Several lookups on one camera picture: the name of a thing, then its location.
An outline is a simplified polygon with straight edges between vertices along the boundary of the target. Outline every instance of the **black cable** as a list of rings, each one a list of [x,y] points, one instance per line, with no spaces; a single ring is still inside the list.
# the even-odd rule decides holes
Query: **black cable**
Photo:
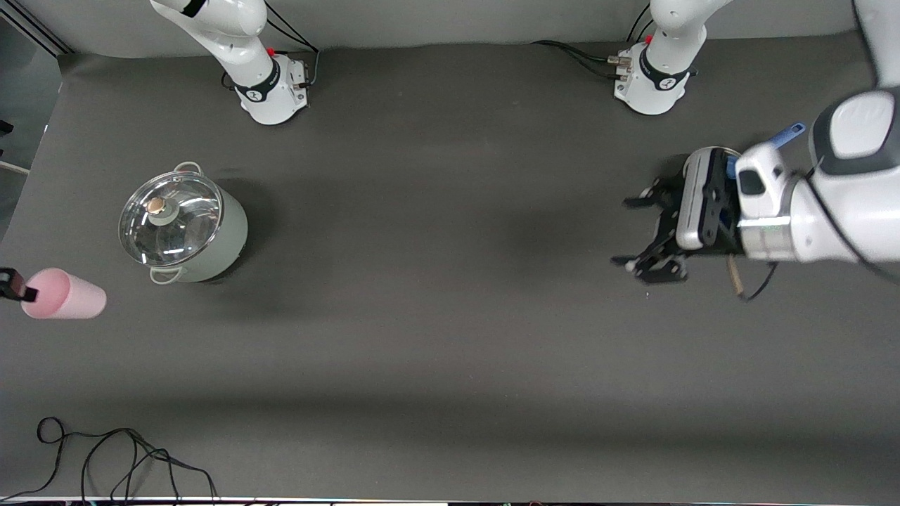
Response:
[[[580,57],[582,57],[582,58],[584,58],[584,59],[589,59],[589,60],[591,60],[591,61],[596,61],[596,62],[598,62],[598,63],[607,63],[607,58],[606,58],[606,57],[602,57],[602,56],[594,56],[594,55],[592,55],[592,54],[586,53],[586,52],[584,52],[584,51],[582,51],[582,50],[576,48],[575,46],[572,46],[571,44],[566,44],[565,42],[549,41],[548,39],[542,39],[542,40],[540,40],[540,41],[534,41],[534,42],[532,42],[532,44],[537,44],[537,45],[540,45],[540,46],[551,46],[551,47],[554,47],[554,48],[559,48],[559,49],[564,50],[564,51],[569,52],[569,53],[575,53],[575,54],[577,54],[578,56],[580,56]]]
[[[227,76],[227,75],[228,75],[228,71],[222,72],[222,79],[220,79],[222,87],[229,91],[234,91],[234,81],[232,81],[231,82],[232,84],[230,84],[230,85],[225,84],[225,76]]]
[[[643,28],[641,29],[641,32],[637,34],[637,39],[636,39],[637,41],[639,41],[641,39],[641,37],[644,36],[644,32],[646,32],[647,29],[650,28],[651,24],[653,24],[653,20],[648,21],[647,24],[645,24],[643,26]]]
[[[778,262],[769,262],[769,273],[766,275],[766,278],[762,280],[762,285],[760,285],[760,287],[756,289],[756,292],[753,292],[753,295],[750,295],[749,297],[744,294],[739,294],[738,298],[748,303],[753,299],[759,297],[762,291],[765,290],[767,286],[769,286],[769,281],[772,280],[772,277],[775,275],[775,269],[778,268],[778,266]]]
[[[578,48],[576,48],[576,47],[573,47],[573,46],[571,46],[571,45],[569,45],[569,44],[566,44],[566,43],[564,43],[564,42],[559,42],[559,41],[547,41],[547,40],[543,40],[543,41],[534,41],[534,42],[532,42],[532,44],[538,44],[538,45],[541,45],[541,46],[551,46],[551,47],[554,47],[554,48],[559,48],[559,49],[562,50],[565,54],[569,55],[570,58],[572,58],[572,59],[574,59],[576,62],[578,62],[579,65],[581,65],[582,67],[586,68],[591,74],[593,74],[593,75],[595,75],[595,76],[603,77],[603,78],[605,78],[605,79],[611,79],[611,80],[617,80],[617,79],[618,79],[618,76],[617,76],[617,75],[615,75],[615,74],[606,74],[606,73],[604,73],[604,72],[600,72],[599,70],[597,70],[596,68],[594,68],[594,67],[592,67],[591,65],[588,64],[588,62],[595,63],[595,64],[603,64],[603,63],[606,63],[606,62],[607,62],[607,59],[606,59],[606,58],[591,55],[591,54],[586,53],[586,52],[584,52],[584,51],[582,51],[582,50],[580,50],[580,49],[578,49]]]
[[[834,231],[837,232],[838,237],[841,238],[841,242],[844,243],[844,246],[846,246],[847,249],[849,249],[850,252],[853,253],[853,255],[856,257],[856,259],[870,273],[874,274],[875,276],[880,277],[881,279],[883,279],[893,285],[900,286],[900,276],[898,276],[894,273],[887,272],[885,269],[873,264],[870,260],[868,260],[865,256],[863,256],[863,254],[860,252],[860,249],[857,248],[855,244],[853,244],[853,241],[850,240],[850,237],[848,237],[847,233],[844,232],[843,228],[840,225],[838,225],[837,220],[834,219],[832,210],[829,209],[828,206],[825,204],[825,201],[823,200],[822,196],[819,194],[818,189],[816,189],[815,185],[813,184],[812,176],[813,176],[814,172],[815,172],[815,168],[813,168],[813,170],[810,170],[806,174],[806,176],[805,176],[806,183],[809,185],[809,190],[810,190],[810,192],[812,192],[813,198],[815,198],[815,201],[819,204],[819,207],[822,208],[822,213],[824,213],[825,219],[828,220],[829,224],[831,224]]]
[[[267,21],[267,23],[269,23],[269,25],[272,26],[272,28],[275,28],[276,30],[278,30],[279,32],[281,32],[281,33],[282,33],[285,37],[287,37],[288,39],[290,39],[290,40],[292,40],[292,41],[294,41],[294,42],[297,42],[298,44],[301,44],[302,46],[306,46],[307,48],[309,48],[309,49],[310,49],[311,51],[313,51],[313,52],[317,52],[317,51],[318,51],[318,50],[314,50],[314,49],[312,48],[312,46],[311,46],[308,42],[301,41],[300,39],[294,37],[294,36],[291,35],[290,33],[285,32],[284,29],[283,29],[282,27],[278,26],[277,24],[272,23],[271,21]]]
[[[649,9],[650,9],[650,4],[648,3],[647,6],[641,11],[641,13],[638,14],[637,17],[634,19],[634,24],[631,25],[631,30],[628,31],[628,36],[625,37],[625,42],[628,42],[631,40],[631,36],[635,34],[635,28],[637,28],[637,24],[641,21],[641,18],[644,17],[644,14],[647,14],[647,11]]]
[[[297,36],[297,38],[294,38],[290,33],[285,32],[284,30],[282,30],[281,27],[279,27],[279,26],[276,25],[275,23],[272,23],[271,21],[266,20],[267,23],[269,23],[273,28],[275,28],[275,29],[278,30],[279,32],[283,33],[285,36],[287,36],[288,38],[294,40],[295,42],[299,42],[300,44],[303,44],[304,46],[310,48],[313,52],[317,52],[317,53],[319,52],[319,48],[317,48],[317,47],[313,46],[312,44],[310,44],[310,42],[307,41],[306,38],[303,37],[303,36],[300,34],[300,32],[297,32],[297,30],[294,29],[294,27],[293,27],[290,23],[288,23],[287,20],[285,20],[285,19],[278,13],[278,11],[276,11],[275,8],[272,7],[267,1],[265,2],[265,6],[268,7],[268,9],[269,9],[270,11],[272,11],[272,14],[274,14],[275,17],[277,17],[278,19],[280,19],[281,22],[284,23],[284,25],[287,26],[288,29],[289,29],[291,32],[294,32],[294,34]]]
[[[59,437],[58,438],[53,438],[53,439],[44,438],[44,435],[43,435],[44,428],[45,428],[46,424],[50,421],[52,421],[53,423],[56,423],[57,427],[59,427]],[[62,458],[62,452],[63,452],[63,448],[65,446],[65,443],[69,438],[73,438],[73,437],[99,438],[100,440],[97,441],[97,443],[88,452],[87,457],[85,457],[85,462],[82,464],[82,467],[81,467],[81,484],[80,484],[81,500],[82,500],[82,503],[86,503],[87,497],[86,497],[85,485],[86,485],[86,478],[87,478],[87,469],[90,466],[91,458],[94,456],[94,453],[97,451],[97,449],[103,443],[105,443],[108,439],[112,438],[113,436],[115,436],[117,434],[125,434],[131,439],[133,453],[132,453],[132,458],[131,458],[131,467],[130,467],[128,473],[110,491],[110,500],[111,501],[114,500],[113,497],[115,495],[115,491],[118,490],[118,488],[122,485],[122,482],[125,482],[125,499],[124,499],[123,504],[127,505],[128,498],[131,496],[131,478],[133,477],[134,472],[147,459],[153,459],[153,460],[157,460],[160,462],[166,462],[168,464],[169,480],[172,484],[173,494],[175,495],[175,497],[177,499],[181,498],[181,494],[178,492],[178,487],[176,485],[173,467],[180,467],[180,468],[188,470],[188,471],[195,471],[195,472],[203,474],[206,477],[207,484],[210,487],[211,500],[213,502],[217,501],[216,498],[219,496],[219,492],[216,490],[216,485],[212,480],[212,476],[210,476],[210,474],[208,472],[206,472],[205,470],[203,470],[199,467],[194,467],[192,465],[188,465],[188,464],[185,464],[184,462],[181,462],[180,460],[172,457],[171,454],[169,454],[168,451],[165,450],[164,448],[154,447],[153,445],[149,444],[147,442],[147,440],[144,439],[138,433],[138,431],[135,429],[118,428],[118,429],[110,430],[103,434],[86,434],[84,432],[66,432],[66,428],[60,419],[58,419],[56,417],[45,417],[45,418],[41,419],[40,422],[38,422],[37,436],[38,436],[38,440],[45,445],[58,445],[56,460],[53,465],[53,472],[50,474],[50,477],[48,478],[47,482],[44,483],[44,485],[42,485],[41,487],[36,488],[34,490],[18,492],[13,495],[4,497],[3,499],[0,499],[0,502],[9,501],[10,499],[13,499],[15,497],[19,497],[19,496],[30,494],[30,493],[37,493],[37,492],[40,492],[40,491],[46,489],[48,486],[50,486],[50,484],[53,483],[53,480],[56,478],[57,474],[59,473],[59,462]],[[142,457],[140,460],[138,460],[138,447],[143,449],[145,452],[144,457]]]

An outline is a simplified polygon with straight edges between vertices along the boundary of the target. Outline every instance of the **gray tabletop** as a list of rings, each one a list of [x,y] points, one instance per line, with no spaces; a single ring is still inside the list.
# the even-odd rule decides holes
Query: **gray tabletop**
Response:
[[[869,87],[857,35],[710,41],[661,117],[546,47],[320,67],[311,108],[264,127],[213,59],[63,61],[0,260],[110,302],[93,321],[0,308],[0,492],[43,482],[33,427],[52,414],[132,426],[231,496],[900,504],[894,287],[785,265],[748,305],[722,259],[654,287],[608,262],[649,241],[653,212],[620,202],[675,156]],[[804,142],[787,157],[809,163]],[[249,243],[220,280],[155,286],[118,215],[188,159],[243,203]],[[47,495],[77,494],[84,450]],[[102,450],[93,490],[130,459]],[[141,494],[170,494],[159,467]]]

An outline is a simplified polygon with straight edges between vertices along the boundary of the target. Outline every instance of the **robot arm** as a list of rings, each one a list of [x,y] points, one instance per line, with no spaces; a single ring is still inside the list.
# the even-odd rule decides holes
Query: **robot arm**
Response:
[[[241,107],[257,122],[285,122],[307,104],[306,67],[270,55],[259,40],[264,0],[150,0],[153,8],[206,48],[231,77]]]
[[[662,5],[677,3],[653,0],[659,7],[654,18],[670,8]],[[639,197],[625,200],[627,207],[655,205],[662,213],[653,243],[636,257],[613,258],[615,263],[647,283],[661,283],[686,279],[684,260],[693,255],[746,255],[769,262],[834,259],[860,262],[900,284],[872,264],[900,261],[900,35],[893,29],[900,24],[900,3],[858,0],[856,8],[879,88],[819,114],[809,132],[814,170],[788,167],[774,140],[739,158],[729,149],[699,149],[681,176],[657,179]],[[696,33],[698,25],[692,26]],[[672,33],[657,46],[660,32],[670,29],[661,27],[649,48],[635,47],[645,60],[688,65],[697,44],[682,49],[680,59],[674,53],[665,60],[650,58],[676,47],[670,44]],[[699,31],[702,39],[705,30]],[[654,47],[664,51],[653,53]]]
[[[684,95],[689,68],[707,40],[705,23],[732,0],[651,0],[652,42],[619,52],[637,62],[618,70],[615,97],[641,114],[662,114]]]

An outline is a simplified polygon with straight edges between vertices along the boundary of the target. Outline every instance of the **pink cup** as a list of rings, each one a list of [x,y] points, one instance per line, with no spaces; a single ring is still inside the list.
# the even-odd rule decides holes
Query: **pink cup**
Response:
[[[22,303],[25,314],[39,320],[87,320],[106,307],[106,292],[62,269],[49,268],[26,285],[38,291],[33,303]]]

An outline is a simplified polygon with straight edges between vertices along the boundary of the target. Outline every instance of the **pot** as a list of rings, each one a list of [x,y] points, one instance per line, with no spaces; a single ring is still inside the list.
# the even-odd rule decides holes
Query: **pot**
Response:
[[[247,216],[228,192],[193,162],[150,179],[121,212],[125,251],[149,267],[157,285],[218,276],[247,242]]]

